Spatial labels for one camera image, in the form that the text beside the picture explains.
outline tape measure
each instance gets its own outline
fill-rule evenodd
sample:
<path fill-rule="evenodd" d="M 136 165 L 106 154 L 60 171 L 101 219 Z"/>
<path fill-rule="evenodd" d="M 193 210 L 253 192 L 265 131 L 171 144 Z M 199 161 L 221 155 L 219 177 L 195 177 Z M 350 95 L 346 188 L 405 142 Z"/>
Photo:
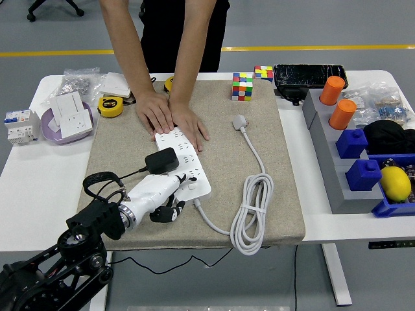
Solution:
<path fill-rule="evenodd" d="M 98 103 L 98 112 L 106 118 L 114 118 L 124 110 L 121 97 L 101 97 Z"/>
<path fill-rule="evenodd" d="M 168 78 L 166 80 L 166 82 L 164 83 L 164 90 L 168 93 L 170 93 L 171 88 L 173 87 L 173 78 L 174 76 L 171 76 L 170 78 Z"/>

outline purple bowl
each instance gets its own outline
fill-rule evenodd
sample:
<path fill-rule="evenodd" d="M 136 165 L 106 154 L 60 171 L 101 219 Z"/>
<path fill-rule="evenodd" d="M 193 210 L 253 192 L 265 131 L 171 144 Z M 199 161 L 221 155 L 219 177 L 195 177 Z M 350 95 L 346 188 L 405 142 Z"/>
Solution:
<path fill-rule="evenodd" d="M 92 118 L 92 111 L 91 108 L 89 107 L 88 104 L 86 104 L 85 102 L 82 102 L 82 104 L 84 105 L 85 109 L 88 109 L 88 113 L 89 113 L 89 117 L 91 118 L 91 123 L 93 125 L 93 118 Z M 83 133 L 80 134 L 78 136 L 74 136 L 74 137 L 67 137 L 67 138 L 62 138 L 62 134 L 60 133 L 60 130 L 58 130 L 56 133 L 54 131 L 52 131 L 49 127 L 48 124 L 49 122 L 54 118 L 53 112 L 52 112 L 52 108 L 49 108 L 48 110 L 45 111 L 45 113 L 41 116 L 40 118 L 40 124 L 41 124 L 41 132 L 43 134 L 43 136 L 48 140 L 48 141 L 52 141 L 55 144 L 67 144 L 67 143 L 71 143 L 73 141 L 78 141 L 79 139 L 82 139 L 86 136 L 88 136 L 92 131 L 87 132 L 87 133 Z"/>

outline small rubik's cube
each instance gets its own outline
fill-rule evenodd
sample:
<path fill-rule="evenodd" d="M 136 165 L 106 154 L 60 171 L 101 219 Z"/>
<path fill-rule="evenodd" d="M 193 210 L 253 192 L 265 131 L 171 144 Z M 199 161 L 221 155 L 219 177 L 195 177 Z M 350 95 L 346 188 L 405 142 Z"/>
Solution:
<path fill-rule="evenodd" d="M 233 73 L 232 100 L 247 102 L 252 98 L 254 78 L 252 73 Z"/>
<path fill-rule="evenodd" d="M 272 82 L 274 79 L 274 73 L 272 72 L 272 66 L 255 66 L 254 67 L 255 79 L 264 79 Z"/>

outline black cloth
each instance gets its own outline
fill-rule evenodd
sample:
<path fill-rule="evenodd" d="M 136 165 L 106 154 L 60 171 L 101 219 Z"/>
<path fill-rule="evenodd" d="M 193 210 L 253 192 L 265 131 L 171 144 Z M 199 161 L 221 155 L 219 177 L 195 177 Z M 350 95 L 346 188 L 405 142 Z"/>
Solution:
<path fill-rule="evenodd" d="M 141 46 L 150 73 L 173 73 L 184 27 L 185 0 L 144 0 Z M 217 0 L 209 22 L 201 73 L 219 68 L 228 0 Z"/>
<path fill-rule="evenodd" d="M 378 120 L 363 131 L 369 154 L 415 154 L 415 130 L 404 130 L 391 120 Z"/>

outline white power cord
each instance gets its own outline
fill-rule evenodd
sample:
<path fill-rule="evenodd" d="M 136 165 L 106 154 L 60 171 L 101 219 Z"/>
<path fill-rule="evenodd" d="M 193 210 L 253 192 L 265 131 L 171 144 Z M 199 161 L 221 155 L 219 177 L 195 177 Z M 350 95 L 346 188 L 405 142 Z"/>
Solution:
<path fill-rule="evenodd" d="M 236 130 L 240 130 L 244 135 L 246 142 L 261 166 L 261 173 L 246 178 L 244 182 L 242 204 L 237 215 L 233 219 L 231 231 L 227 232 L 215 226 L 204 213 L 199 199 L 196 199 L 194 203 L 202 215 L 202 218 L 210 228 L 223 235 L 229 235 L 233 246 L 242 254 L 250 256 L 256 254 L 262 246 L 265 234 L 265 216 L 267 215 L 268 205 L 270 204 L 272 194 L 274 193 L 274 182 L 272 181 L 271 176 L 265 172 L 264 164 L 246 134 L 245 127 L 247 125 L 248 123 L 242 115 L 237 115 L 233 119 L 233 127 Z M 255 206 L 252 206 L 251 202 L 256 188 L 257 194 L 255 197 Z M 252 213 L 254 213 L 252 219 L 249 224 L 246 224 L 248 214 Z M 251 228 L 255 221 L 255 235 L 254 237 L 250 237 L 246 231 Z"/>

